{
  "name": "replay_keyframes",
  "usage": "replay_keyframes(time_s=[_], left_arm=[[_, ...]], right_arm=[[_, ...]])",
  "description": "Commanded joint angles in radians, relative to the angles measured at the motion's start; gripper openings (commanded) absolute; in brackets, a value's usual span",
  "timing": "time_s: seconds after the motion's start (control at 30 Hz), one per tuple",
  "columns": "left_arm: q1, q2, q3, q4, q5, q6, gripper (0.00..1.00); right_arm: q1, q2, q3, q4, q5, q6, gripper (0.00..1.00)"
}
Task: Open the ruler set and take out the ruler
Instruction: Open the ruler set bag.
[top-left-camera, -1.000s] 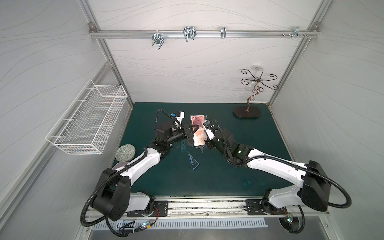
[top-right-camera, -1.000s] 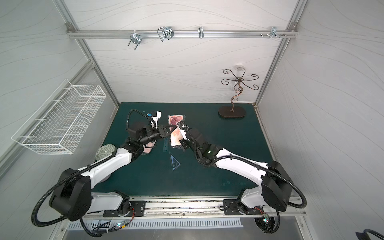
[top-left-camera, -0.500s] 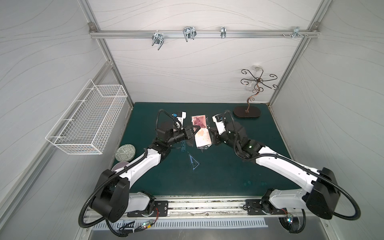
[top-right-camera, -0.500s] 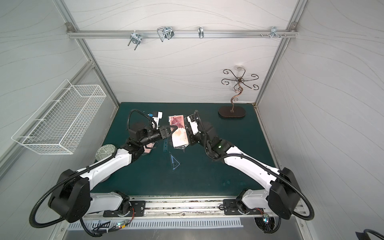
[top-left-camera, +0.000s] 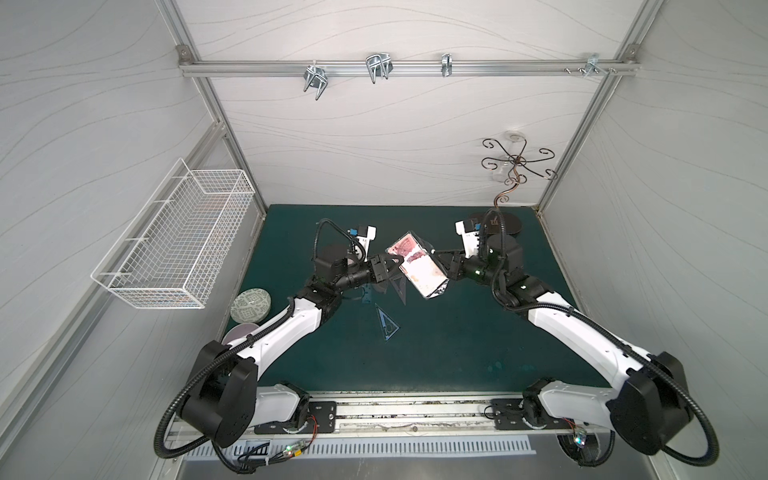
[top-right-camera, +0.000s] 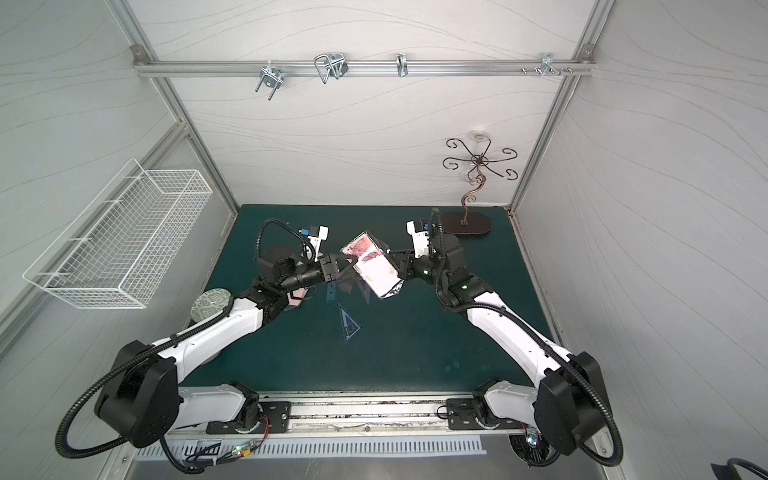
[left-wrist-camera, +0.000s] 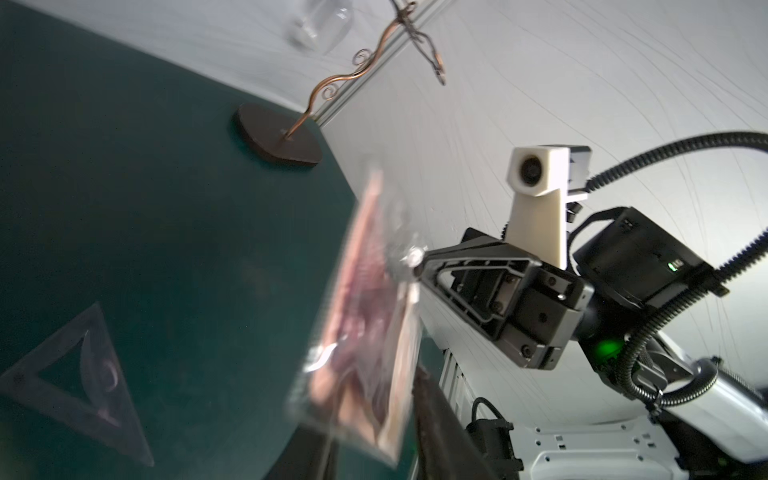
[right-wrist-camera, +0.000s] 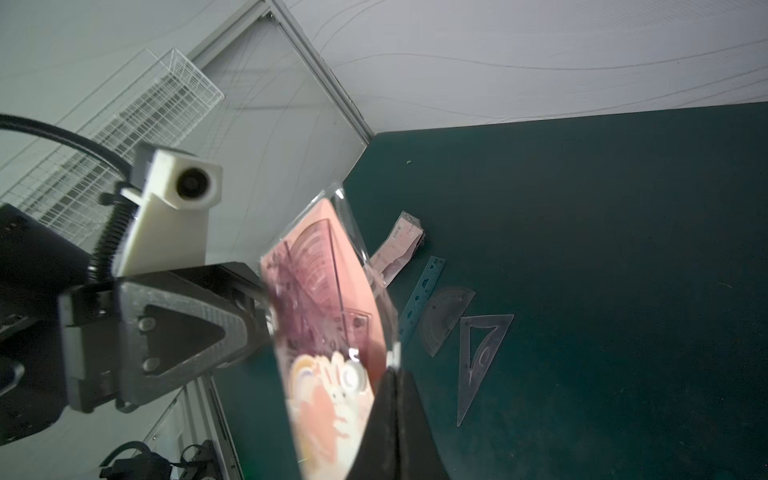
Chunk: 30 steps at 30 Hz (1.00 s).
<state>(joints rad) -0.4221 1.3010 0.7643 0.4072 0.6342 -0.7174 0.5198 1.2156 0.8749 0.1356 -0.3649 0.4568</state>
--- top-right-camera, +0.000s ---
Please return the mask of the blue transparent straight ruler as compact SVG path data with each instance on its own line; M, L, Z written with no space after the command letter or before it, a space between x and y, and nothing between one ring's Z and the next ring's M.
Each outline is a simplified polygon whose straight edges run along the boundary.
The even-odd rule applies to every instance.
M334 304L335 303L335 296L336 296L336 284L335 283L330 283L327 286L325 302L327 304Z

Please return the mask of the clear protractor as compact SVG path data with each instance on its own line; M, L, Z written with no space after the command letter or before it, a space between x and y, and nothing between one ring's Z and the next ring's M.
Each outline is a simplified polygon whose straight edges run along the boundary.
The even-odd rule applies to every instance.
M359 275L356 271L343 274L337 281L337 289L343 294L350 294L356 285Z

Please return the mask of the small pink ruler set pouch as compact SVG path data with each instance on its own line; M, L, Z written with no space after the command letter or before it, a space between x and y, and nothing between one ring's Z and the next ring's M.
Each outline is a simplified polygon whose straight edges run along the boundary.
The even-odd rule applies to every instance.
M340 252L356 260L353 268L379 299L390 298L400 292L404 280L399 277L387 251L369 232L359 234Z

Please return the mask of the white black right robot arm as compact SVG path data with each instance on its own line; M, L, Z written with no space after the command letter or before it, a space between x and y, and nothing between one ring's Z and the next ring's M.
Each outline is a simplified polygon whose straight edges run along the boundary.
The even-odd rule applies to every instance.
M422 231L411 241L411 250L394 254L400 274L432 284L447 310L490 337L531 382L520 387L496 380L482 387L481 414L536 428L560 454L581 450L603 466L619 465L624 445L597 360L586 352L571 353L514 312L468 270L455 236Z

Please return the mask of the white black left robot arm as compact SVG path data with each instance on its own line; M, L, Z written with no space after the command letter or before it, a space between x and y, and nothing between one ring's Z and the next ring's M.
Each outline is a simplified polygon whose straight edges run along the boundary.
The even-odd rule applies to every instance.
M356 262L349 254L306 260L283 245L271 248L258 259L259 275L250 288L219 313L153 344L124 346L95 402L95 415L135 447L149 446L171 430L235 419L247 402L246 388L184 389L182 382L230 344L274 321L291 293L352 274Z

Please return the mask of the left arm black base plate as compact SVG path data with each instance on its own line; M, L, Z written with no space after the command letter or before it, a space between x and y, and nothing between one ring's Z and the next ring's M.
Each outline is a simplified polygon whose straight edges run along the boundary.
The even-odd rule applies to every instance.
M205 432L208 435L285 433L290 414L290 402L247 401L232 420L209 422Z

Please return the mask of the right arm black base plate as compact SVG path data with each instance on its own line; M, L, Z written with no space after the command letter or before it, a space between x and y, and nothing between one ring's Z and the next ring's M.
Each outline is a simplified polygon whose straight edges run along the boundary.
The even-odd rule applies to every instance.
M436 409L436 416L446 421L452 431L523 430L525 427L520 421L497 417L477 398L449 398Z

